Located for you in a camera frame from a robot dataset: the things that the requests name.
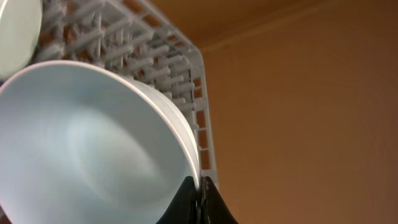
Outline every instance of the gray plastic dish rack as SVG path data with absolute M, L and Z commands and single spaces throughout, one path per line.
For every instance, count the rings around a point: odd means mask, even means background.
M 87 62 L 160 90 L 192 128 L 200 174 L 218 187 L 200 51 L 146 0 L 43 0 L 43 12 L 33 63 Z

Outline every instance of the dish rack grid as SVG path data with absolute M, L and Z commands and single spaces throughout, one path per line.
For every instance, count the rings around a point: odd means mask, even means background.
M 43 0 L 32 63 L 76 60 L 161 91 L 183 113 L 200 174 L 218 187 L 205 68 L 200 51 L 147 0 Z

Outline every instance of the white bowl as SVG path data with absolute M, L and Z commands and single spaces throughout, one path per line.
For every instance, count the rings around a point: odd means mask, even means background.
M 0 204 L 19 223 L 155 223 L 183 179 L 187 121 L 155 90 L 90 64 L 32 65 L 0 88 Z
M 41 0 L 0 0 L 0 80 L 29 63 L 41 24 Z

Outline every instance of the dish rack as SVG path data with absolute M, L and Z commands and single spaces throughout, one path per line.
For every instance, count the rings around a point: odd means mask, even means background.
M 218 187 L 200 51 L 146 0 L 43 0 L 32 63 L 76 60 L 152 85 L 187 119 L 200 174 Z

